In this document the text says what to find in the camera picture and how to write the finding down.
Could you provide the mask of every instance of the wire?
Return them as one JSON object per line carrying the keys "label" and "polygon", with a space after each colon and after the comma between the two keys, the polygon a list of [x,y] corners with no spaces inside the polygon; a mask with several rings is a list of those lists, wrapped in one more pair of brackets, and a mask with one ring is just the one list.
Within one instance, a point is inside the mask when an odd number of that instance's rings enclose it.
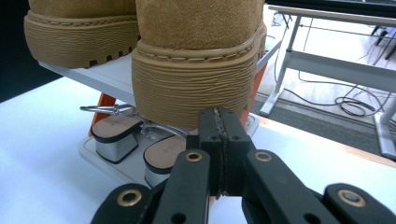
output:
{"label": "wire", "polygon": [[[307,32],[307,34],[306,34],[306,38],[305,38],[305,42],[304,42],[304,51],[305,51],[306,44],[307,44],[307,41],[308,41],[308,37],[309,37],[310,31],[311,31],[311,28],[312,28],[312,23],[313,23],[313,19],[311,19],[310,25],[309,25],[309,27],[308,27],[308,32]],[[282,40],[283,40],[284,37],[285,37],[286,31],[287,31],[287,27],[285,27],[285,31],[284,31],[283,36],[282,36]],[[373,43],[373,45],[369,48],[369,50],[367,51],[367,53],[366,53],[365,55],[363,55],[362,57],[360,57],[358,60],[360,60],[360,59],[366,57],[367,55],[369,55],[369,54],[370,54],[370,51],[371,51],[371,49],[374,47],[374,45],[375,45],[375,43]],[[277,63],[277,60],[278,60],[279,52],[280,52],[280,50],[278,51],[278,53],[277,53],[277,55],[276,55],[276,61],[275,61],[275,66],[274,66],[274,79],[275,79],[275,82],[277,82],[277,79],[276,79],[276,63]],[[350,84],[344,84],[344,83],[340,83],[340,82],[306,80],[306,79],[302,79],[302,78],[301,78],[301,72],[300,72],[300,71],[298,72],[298,78],[299,78],[301,81],[308,82],[308,83],[333,84],[333,85],[341,85],[341,86],[352,87],[352,89],[351,89],[347,94],[345,94],[344,96],[336,97],[336,98],[334,99],[334,103],[332,103],[332,104],[319,104],[319,103],[311,102],[311,101],[306,100],[304,97],[300,96],[299,94],[297,94],[297,93],[294,92],[294,91],[291,91],[291,90],[289,90],[289,89],[284,89],[284,90],[285,90],[285,91],[288,91],[289,93],[291,93],[291,94],[293,94],[294,96],[298,97],[298,98],[301,99],[302,101],[304,101],[304,102],[306,102],[306,103],[309,103],[309,104],[311,104],[311,105],[320,105],[320,106],[334,106],[334,105],[338,105],[338,106],[340,107],[340,109],[343,110],[346,114],[348,114],[349,116],[354,116],[354,117],[368,117],[368,116],[372,116],[372,115],[376,114],[377,112],[383,110],[384,105],[387,103],[388,99],[389,99],[390,96],[392,95],[392,93],[389,92],[389,93],[388,93],[388,96],[387,96],[386,99],[385,99],[385,101],[384,101],[383,103],[381,103],[381,102],[379,101],[378,97],[375,96],[372,92],[370,92],[370,91],[368,91],[368,90],[365,90],[365,89],[359,87],[358,85],[350,85]],[[355,89],[361,90],[361,92],[367,92],[370,96],[374,97],[375,100],[377,101],[377,103],[379,104],[379,108],[378,108],[378,109],[375,109],[373,106],[368,105],[368,104],[366,104],[366,103],[364,103],[364,102],[362,102],[362,101],[360,101],[360,100],[357,100],[357,99],[355,99],[355,98],[350,98],[350,97],[348,97],[348,95],[349,95],[350,93],[352,93]],[[356,112],[353,112],[352,110],[350,110],[349,108],[347,108],[346,105],[349,106],[349,107],[352,107],[352,108],[357,109],[358,111],[360,111],[360,113],[358,114],[358,113],[356,113]],[[372,113],[367,114],[366,110],[370,110],[370,111],[372,111]]]}

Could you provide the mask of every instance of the round hole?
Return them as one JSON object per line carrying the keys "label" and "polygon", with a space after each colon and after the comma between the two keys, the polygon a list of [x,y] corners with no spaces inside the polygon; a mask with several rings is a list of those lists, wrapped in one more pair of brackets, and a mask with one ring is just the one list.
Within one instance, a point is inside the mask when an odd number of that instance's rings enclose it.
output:
{"label": "round hole", "polygon": [[176,214],[172,215],[172,219],[171,220],[172,220],[172,223],[182,224],[182,223],[186,222],[187,218],[186,218],[186,216],[184,214],[176,213]]}
{"label": "round hole", "polygon": [[320,219],[313,214],[305,214],[304,218],[310,224],[320,224],[321,223]]}
{"label": "round hole", "polygon": [[256,159],[259,161],[271,161],[272,156],[266,152],[258,152],[255,155]]}
{"label": "round hole", "polygon": [[188,161],[200,161],[202,159],[201,153],[191,152],[186,155],[186,160]]}
{"label": "round hole", "polygon": [[338,190],[338,197],[347,204],[355,207],[363,207],[366,205],[366,201],[358,193],[355,193],[349,189]]}
{"label": "round hole", "polygon": [[136,199],[136,195],[135,195],[134,193],[128,193],[128,194],[125,194],[125,195],[122,197],[122,200],[123,200],[124,202],[126,202],[126,203],[131,202],[131,201],[133,201],[134,199]]}
{"label": "round hole", "polygon": [[142,199],[142,193],[137,189],[126,189],[117,198],[117,203],[122,207],[137,204]]}
{"label": "round hole", "polygon": [[197,155],[197,154],[190,154],[189,155],[189,159],[190,160],[196,160],[196,159],[198,159],[199,158],[199,156]]}

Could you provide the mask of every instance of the boot welt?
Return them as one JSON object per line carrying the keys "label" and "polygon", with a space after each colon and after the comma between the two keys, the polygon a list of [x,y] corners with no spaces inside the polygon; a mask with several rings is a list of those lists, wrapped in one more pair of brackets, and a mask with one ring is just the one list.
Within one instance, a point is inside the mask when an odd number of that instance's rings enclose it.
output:
{"label": "boot welt", "polygon": [[24,18],[27,45],[33,57],[63,67],[90,67],[132,51],[139,36],[133,15],[63,19],[35,14]]}
{"label": "boot welt", "polygon": [[245,43],[208,50],[164,49],[140,40],[132,54],[136,107],[154,122],[188,128],[197,127],[198,112],[206,107],[224,106],[241,114],[265,35],[262,23]]}

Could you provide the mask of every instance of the table surface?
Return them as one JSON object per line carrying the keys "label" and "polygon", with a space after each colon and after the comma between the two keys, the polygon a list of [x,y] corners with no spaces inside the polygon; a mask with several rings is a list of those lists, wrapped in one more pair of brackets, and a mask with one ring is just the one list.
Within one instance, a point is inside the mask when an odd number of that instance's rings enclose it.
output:
{"label": "table surface", "polygon": [[[79,107],[96,104],[99,95],[63,77],[0,104],[0,223],[88,223],[120,185],[78,155],[92,121]],[[309,188],[349,183],[396,214],[394,162],[268,119],[253,142],[279,155]],[[240,199],[215,202],[209,221],[243,223]]]}

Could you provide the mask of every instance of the tan suede material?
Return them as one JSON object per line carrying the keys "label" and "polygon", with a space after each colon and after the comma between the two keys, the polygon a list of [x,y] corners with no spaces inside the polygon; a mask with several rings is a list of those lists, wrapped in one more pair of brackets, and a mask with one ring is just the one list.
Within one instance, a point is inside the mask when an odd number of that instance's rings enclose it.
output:
{"label": "tan suede material", "polygon": [[145,44],[168,49],[226,49],[259,26],[263,0],[136,0]]}
{"label": "tan suede material", "polygon": [[57,18],[95,18],[136,14],[134,0],[29,0],[34,13]]}

